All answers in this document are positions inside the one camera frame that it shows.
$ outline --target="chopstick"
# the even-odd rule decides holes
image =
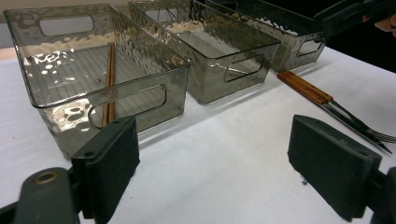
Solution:
[[[107,72],[106,72],[106,87],[114,86],[116,82],[116,66],[115,66],[115,44],[110,43],[108,46],[108,57],[107,57]],[[105,127],[108,123],[112,122],[116,117],[116,103],[105,104],[103,108],[102,116],[102,127]]]

